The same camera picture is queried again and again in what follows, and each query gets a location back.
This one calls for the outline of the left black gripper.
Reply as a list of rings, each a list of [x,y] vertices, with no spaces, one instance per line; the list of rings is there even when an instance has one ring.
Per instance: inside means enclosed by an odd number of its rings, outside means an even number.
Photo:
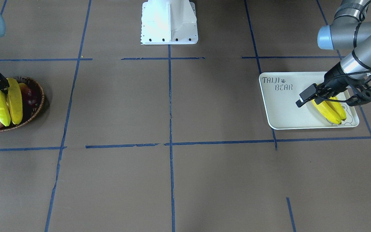
[[[346,75],[341,67],[341,63],[337,63],[324,75],[324,82],[321,84],[312,84],[300,93],[299,99],[295,102],[297,107],[302,107],[306,103],[316,99],[319,95],[337,95],[346,91],[350,83],[350,77]]]

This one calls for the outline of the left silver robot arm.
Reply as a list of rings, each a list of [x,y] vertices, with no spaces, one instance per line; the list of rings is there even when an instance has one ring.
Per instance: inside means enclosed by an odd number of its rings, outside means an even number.
[[[343,0],[332,24],[318,32],[318,47],[324,50],[351,49],[324,75],[321,84],[312,84],[300,93],[297,107],[315,100],[317,104],[351,88],[353,95],[345,100],[350,106],[371,102],[371,22],[365,22],[369,0]]]

